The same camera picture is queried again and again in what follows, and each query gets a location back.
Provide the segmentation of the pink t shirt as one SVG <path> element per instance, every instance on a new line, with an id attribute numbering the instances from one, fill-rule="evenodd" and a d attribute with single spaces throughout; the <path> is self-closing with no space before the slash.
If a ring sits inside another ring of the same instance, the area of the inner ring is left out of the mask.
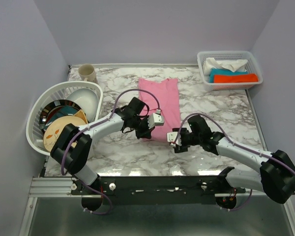
<path id="1" fill-rule="evenodd" d="M 149 106 L 149 111 L 144 108 L 142 115 L 152 114 L 160 108 L 164 118 L 164 125 L 157 126 L 151 132 L 153 141 L 167 141 L 167 133 L 172 132 L 173 128 L 180 127 L 179 91 L 178 79 L 165 79 L 161 82 L 153 82 L 143 78 L 138 81 L 138 88 L 151 92 L 139 92 L 139 99 Z"/>

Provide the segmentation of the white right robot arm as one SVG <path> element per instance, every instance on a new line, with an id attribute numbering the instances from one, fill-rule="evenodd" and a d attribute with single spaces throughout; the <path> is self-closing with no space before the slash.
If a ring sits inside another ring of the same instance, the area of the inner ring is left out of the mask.
<path id="1" fill-rule="evenodd" d="M 167 141 L 176 153 L 187 152 L 191 146 L 201 146 L 215 155 L 233 159 L 251 171 L 231 170 L 217 179 L 217 189 L 223 193 L 234 188 L 264 192 L 271 200 L 284 204 L 295 195 L 295 165 L 281 151 L 262 151 L 232 140 L 223 129 L 211 131 L 205 116 L 190 114 L 184 119 L 189 129 L 180 126 L 167 133 Z"/>

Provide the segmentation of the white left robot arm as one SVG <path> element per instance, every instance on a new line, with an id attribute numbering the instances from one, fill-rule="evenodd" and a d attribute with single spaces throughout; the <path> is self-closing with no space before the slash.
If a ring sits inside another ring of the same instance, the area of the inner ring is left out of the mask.
<path id="1" fill-rule="evenodd" d="M 129 128 L 135 131 L 138 139 L 151 138 L 156 127 L 155 116 L 161 118 L 160 103 L 156 100 L 156 111 L 152 115 L 141 115 L 141 111 L 150 105 L 134 97 L 128 105 L 117 108 L 98 121 L 86 125 L 69 123 L 64 126 L 53 145 L 50 156 L 61 165 L 61 172 L 67 170 L 72 176 L 82 182 L 82 188 L 88 194 L 94 194 L 99 189 L 100 175 L 87 165 L 89 152 L 94 143 L 100 139 Z"/>

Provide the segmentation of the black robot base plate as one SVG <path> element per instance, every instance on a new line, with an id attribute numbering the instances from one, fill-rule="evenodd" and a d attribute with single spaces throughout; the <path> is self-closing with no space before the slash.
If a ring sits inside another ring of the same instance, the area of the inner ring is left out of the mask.
<path id="1" fill-rule="evenodd" d="M 227 181 L 228 167 L 215 176 L 100 177 L 93 188 L 117 205 L 204 204 L 245 193 Z"/>

